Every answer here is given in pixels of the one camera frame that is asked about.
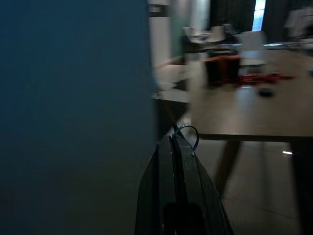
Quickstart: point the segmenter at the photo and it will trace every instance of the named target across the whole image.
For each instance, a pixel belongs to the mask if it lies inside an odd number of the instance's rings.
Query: curtain
[[[251,31],[256,0],[211,0],[210,24],[232,24],[238,31]]]
[[[285,42],[288,32],[285,24],[290,11],[307,6],[307,0],[267,0],[263,17],[262,31],[268,42]]]

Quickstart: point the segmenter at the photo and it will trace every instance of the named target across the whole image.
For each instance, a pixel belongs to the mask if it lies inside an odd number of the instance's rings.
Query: blue cable
[[[199,143],[199,133],[198,133],[198,130],[196,129],[196,127],[194,126],[191,126],[191,125],[187,125],[187,126],[181,126],[180,128],[178,128],[174,134],[172,135],[172,139],[176,137],[177,133],[180,132],[182,129],[186,128],[186,127],[191,127],[193,128],[195,131],[196,131],[196,134],[197,134],[197,140],[196,140],[196,143],[195,145],[192,147],[192,150],[195,151],[198,147],[198,143]]]

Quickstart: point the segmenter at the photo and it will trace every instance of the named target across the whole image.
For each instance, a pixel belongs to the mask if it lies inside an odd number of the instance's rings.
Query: table leg
[[[313,234],[313,141],[291,143],[301,234]]]
[[[242,141],[227,141],[224,146],[222,159],[215,175],[215,185],[219,193],[223,193],[227,179],[236,162],[241,143]]]

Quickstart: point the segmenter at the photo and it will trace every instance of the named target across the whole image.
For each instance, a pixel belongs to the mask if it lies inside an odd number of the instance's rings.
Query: tiled floor
[[[156,76],[161,81],[175,82],[179,67],[164,66]],[[188,102],[188,92],[169,89],[162,93],[164,99]],[[189,114],[180,119],[179,125],[182,124],[192,124]],[[191,144],[195,142],[194,135],[183,133]],[[224,141],[200,140],[196,150],[212,178],[223,145]],[[224,203],[236,235],[299,234],[290,155],[282,153],[288,150],[288,145],[281,142],[244,143],[228,181]]]

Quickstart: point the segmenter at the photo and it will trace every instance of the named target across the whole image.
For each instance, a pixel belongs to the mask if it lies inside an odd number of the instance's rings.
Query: red object
[[[242,85],[258,85],[260,83],[277,83],[280,79],[288,80],[294,79],[293,76],[286,76],[279,72],[273,72],[271,74],[254,74],[249,73],[239,76],[239,84],[236,84],[236,87]]]

